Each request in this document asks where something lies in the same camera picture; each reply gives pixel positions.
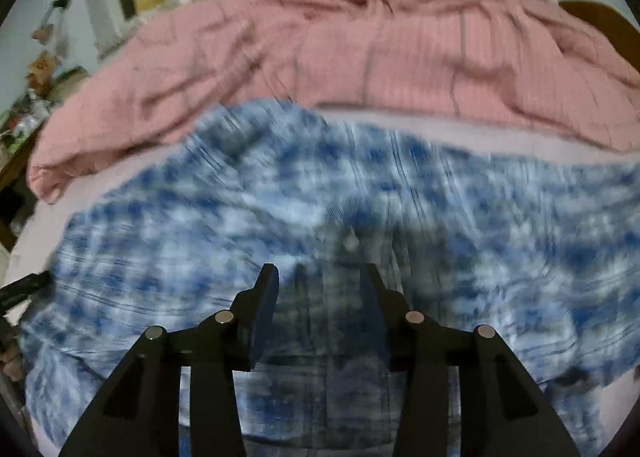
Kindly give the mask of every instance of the pink knit blanket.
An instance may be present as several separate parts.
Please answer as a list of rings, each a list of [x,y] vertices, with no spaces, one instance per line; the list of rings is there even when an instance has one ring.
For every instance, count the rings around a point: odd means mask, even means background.
[[[258,97],[640,144],[640,74],[547,0],[202,0],[156,15],[55,111],[29,185],[53,202],[213,104]]]

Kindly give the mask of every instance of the cluttered shelf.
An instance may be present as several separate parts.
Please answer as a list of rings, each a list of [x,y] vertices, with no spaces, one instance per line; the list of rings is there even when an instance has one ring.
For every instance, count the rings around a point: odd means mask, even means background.
[[[29,65],[25,92],[0,113],[0,244],[8,251],[15,246],[36,201],[23,174],[38,133],[56,106],[87,75],[81,67],[63,68],[57,58],[43,51]]]

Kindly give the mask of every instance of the white wall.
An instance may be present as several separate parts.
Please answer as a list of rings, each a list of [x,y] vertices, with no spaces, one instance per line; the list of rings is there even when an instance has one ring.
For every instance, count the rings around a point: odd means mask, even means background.
[[[0,285],[4,282],[4,275],[9,267],[9,253],[0,245]]]
[[[0,26],[0,110],[9,107],[24,91],[27,66],[43,46],[31,38],[53,0],[17,0]],[[98,65],[95,36],[86,0],[71,0],[64,13],[62,32],[68,39],[63,66],[81,65],[94,72]],[[56,16],[52,23],[58,21]]]

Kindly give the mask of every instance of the blue plaid shirt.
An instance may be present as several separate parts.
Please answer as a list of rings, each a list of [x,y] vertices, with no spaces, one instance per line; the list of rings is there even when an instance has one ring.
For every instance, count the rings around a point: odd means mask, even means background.
[[[639,209],[630,164],[474,155],[277,101],[219,107],[69,221],[54,289],[20,325],[28,410],[62,445],[147,326],[196,325],[272,262],[274,333],[235,375],[250,455],[390,455],[403,376],[372,352],[353,268],[374,262],[441,324],[494,326],[595,455],[598,392],[640,359]],[[188,386],[185,371],[183,426]]]

